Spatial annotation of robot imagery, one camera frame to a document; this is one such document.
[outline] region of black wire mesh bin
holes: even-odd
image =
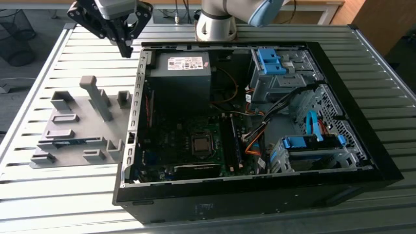
[[[0,24],[18,40],[30,40],[36,36],[22,9],[0,9]]]
[[[20,67],[34,62],[35,53],[28,42],[18,40],[10,31],[14,31],[14,29],[4,27],[0,23],[0,57],[8,64]]]

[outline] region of slotted metal table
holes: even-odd
[[[347,26],[239,26],[239,39],[320,42],[406,177],[386,189],[326,209],[143,226],[111,204],[115,164],[30,167],[54,92],[86,96],[83,75],[98,77],[108,95],[132,92],[140,43],[194,38],[192,25],[150,25],[126,59],[108,40],[66,26],[0,146],[0,233],[416,233],[416,98],[359,30]]]

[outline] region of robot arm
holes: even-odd
[[[228,41],[236,38],[235,18],[255,27],[268,25],[290,0],[203,0],[196,26],[198,40]],[[132,40],[152,17],[154,6],[139,0],[76,0],[68,11],[72,18],[99,38],[119,46],[122,56],[131,57]],[[127,19],[135,14],[136,22]]]
[[[251,26],[267,26],[290,0],[203,0],[196,26],[202,41],[228,41],[236,38],[235,18]]]
[[[99,38],[108,38],[122,56],[131,57],[132,40],[140,35],[152,17],[154,6],[139,0],[78,0],[68,11],[72,18]],[[128,25],[130,14],[136,22]]]

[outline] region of sticker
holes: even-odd
[[[283,62],[284,67],[295,67],[292,62]]]
[[[252,103],[252,96],[250,94],[246,95],[246,101],[248,103]]]
[[[259,158],[258,163],[262,166],[262,168],[264,169],[266,168],[266,162],[262,158]]]
[[[203,57],[171,57],[168,59],[168,70],[202,70]]]

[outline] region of open computer tower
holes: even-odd
[[[403,179],[318,42],[144,43],[114,203],[143,223],[334,206]]]

